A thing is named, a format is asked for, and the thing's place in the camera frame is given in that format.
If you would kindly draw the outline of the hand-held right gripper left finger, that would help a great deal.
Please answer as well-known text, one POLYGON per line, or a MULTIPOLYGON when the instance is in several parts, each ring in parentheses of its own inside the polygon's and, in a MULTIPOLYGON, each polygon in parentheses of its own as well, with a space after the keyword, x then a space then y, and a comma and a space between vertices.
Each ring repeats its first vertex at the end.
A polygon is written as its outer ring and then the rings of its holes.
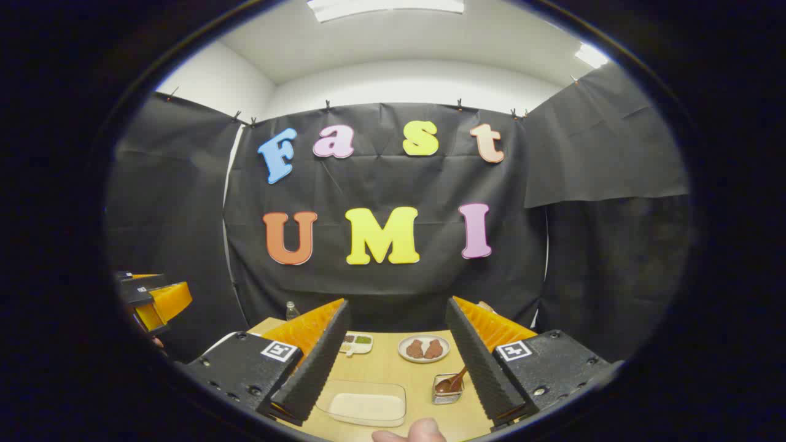
POLYGON ((350 325, 339 299, 261 335, 225 336, 179 369, 234 408, 300 426, 322 393, 350 325))

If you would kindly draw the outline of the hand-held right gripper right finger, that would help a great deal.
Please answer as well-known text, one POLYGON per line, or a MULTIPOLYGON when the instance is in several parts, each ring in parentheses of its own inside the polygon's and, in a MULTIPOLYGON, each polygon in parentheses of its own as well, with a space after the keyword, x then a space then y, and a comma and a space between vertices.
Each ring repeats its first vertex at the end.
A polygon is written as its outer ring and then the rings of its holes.
POLYGON ((564 331, 534 333, 459 297, 445 320, 494 430, 564 405, 618 367, 564 331))

